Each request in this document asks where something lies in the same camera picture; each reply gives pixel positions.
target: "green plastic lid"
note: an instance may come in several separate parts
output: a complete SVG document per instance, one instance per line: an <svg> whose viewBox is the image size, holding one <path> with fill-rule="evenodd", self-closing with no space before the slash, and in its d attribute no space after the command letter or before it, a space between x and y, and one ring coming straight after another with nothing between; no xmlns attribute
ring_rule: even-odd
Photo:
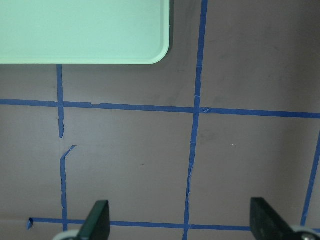
<svg viewBox="0 0 320 240"><path fill-rule="evenodd" d="M0 64L154 64L170 0L3 0Z"/></svg>

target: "gray surface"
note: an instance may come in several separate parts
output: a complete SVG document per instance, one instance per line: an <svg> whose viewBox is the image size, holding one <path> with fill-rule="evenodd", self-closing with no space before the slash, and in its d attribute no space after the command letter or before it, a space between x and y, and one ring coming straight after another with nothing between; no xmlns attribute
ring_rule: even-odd
<svg viewBox="0 0 320 240"><path fill-rule="evenodd" d="M189 240L215 240L215 239L237 239L254 240L255 238L248 231L212 231L192 229L189 231Z"/></svg>
<svg viewBox="0 0 320 240"><path fill-rule="evenodd" d="M37 223L27 231L25 220L0 220L0 239L3 240L52 240L61 231L61 224Z"/></svg>
<svg viewBox="0 0 320 240"><path fill-rule="evenodd" d="M201 105L320 111L320 1L208 4Z"/></svg>
<svg viewBox="0 0 320 240"><path fill-rule="evenodd" d="M0 64L0 98L56 102L56 65Z"/></svg>
<svg viewBox="0 0 320 240"><path fill-rule="evenodd" d="M71 219L108 199L113 221L181 222L192 114L67 108L65 115L64 140L77 144L66 161Z"/></svg>
<svg viewBox="0 0 320 240"><path fill-rule="evenodd" d="M191 223L248 226L250 198L264 197L299 225L319 121L203 114L199 122Z"/></svg>
<svg viewBox="0 0 320 240"><path fill-rule="evenodd" d="M1 219L60 218L57 109L0 105Z"/></svg>
<svg viewBox="0 0 320 240"><path fill-rule="evenodd" d="M174 41L154 65L63 65L65 101L193 107L201 1L174 1ZM201 106L320 112L320 1L210 0ZM0 99L57 101L55 65L0 65ZM184 223L191 113L0 105L0 238L50 239L98 199L112 221ZM248 226L250 197L300 223L319 119L201 114L190 223ZM320 228L320 177L307 226ZM182 239L182 229L112 227L110 239ZM253 239L190 230L193 239Z"/></svg>

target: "mint green tray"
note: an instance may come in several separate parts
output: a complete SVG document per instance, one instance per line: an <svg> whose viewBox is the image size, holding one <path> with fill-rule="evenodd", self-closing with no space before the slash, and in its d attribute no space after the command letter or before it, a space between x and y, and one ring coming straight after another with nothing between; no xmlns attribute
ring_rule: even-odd
<svg viewBox="0 0 320 240"><path fill-rule="evenodd" d="M0 64L154 64L170 0L2 0Z"/></svg>

